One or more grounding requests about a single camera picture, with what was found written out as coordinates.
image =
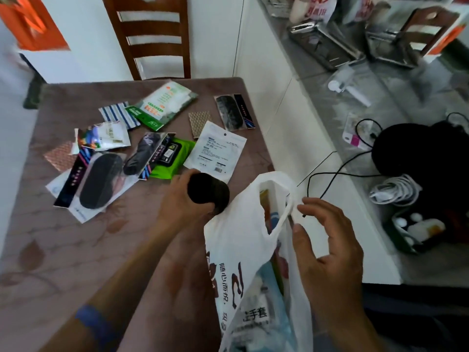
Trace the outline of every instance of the table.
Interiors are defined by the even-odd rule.
[[[98,108],[131,104],[165,81],[108,82],[44,87],[38,120],[1,258],[0,345],[36,351],[144,241],[168,181],[138,182],[105,213],[85,224],[53,207],[45,185],[59,173],[43,157],[73,138],[73,128],[102,122]],[[240,93],[257,126],[247,138],[229,182],[231,198],[273,170],[241,78],[178,80],[198,100],[163,130],[192,139],[189,112],[210,111],[222,126],[214,96]],[[131,134],[132,141],[136,135]],[[205,258],[203,222],[181,232],[161,259],[119,351],[218,350],[220,327]]]

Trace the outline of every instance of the hand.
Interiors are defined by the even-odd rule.
[[[202,216],[213,212],[214,203],[195,204],[187,194],[187,185],[195,173],[199,171],[191,169],[180,176],[173,176],[169,189],[161,201],[158,225],[178,233]]]
[[[366,319],[362,307],[363,250],[350,220],[338,207],[318,198],[303,198],[298,210],[314,216],[329,236],[329,255],[316,258],[308,234],[293,227],[293,245],[311,308],[332,338]]]

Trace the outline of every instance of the floor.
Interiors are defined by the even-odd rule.
[[[28,152],[36,110],[25,110],[23,100],[31,73],[20,69],[10,55],[15,39],[0,21],[0,253]]]

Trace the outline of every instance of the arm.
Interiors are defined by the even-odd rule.
[[[213,211],[213,204],[194,204],[187,195],[187,185],[194,173],[198,171],[189,170],[173,178],[156,223],[150,229],[150,239],[87,302],[86,305],[94,307],[115,332],[115,338],[104,350],[115,350],[119,346],[149,280],[173,238],[187,225]],[[40,352],[99,350],[91,329],[73,315]]]
[[[329,236],[329,255],[316,258],[304,228],[293,227],[293,245],[304,290],[320,324],[343,352],[383,352],[362,307],[363,250],[341,209],[303,198],[298,210],[318,219]]]

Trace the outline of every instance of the white bottle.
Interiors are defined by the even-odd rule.
[[[290,12],[290,22],[298,24],[304,21],[307,17],[311,0],[295,0],[293,2],[292,10]]]

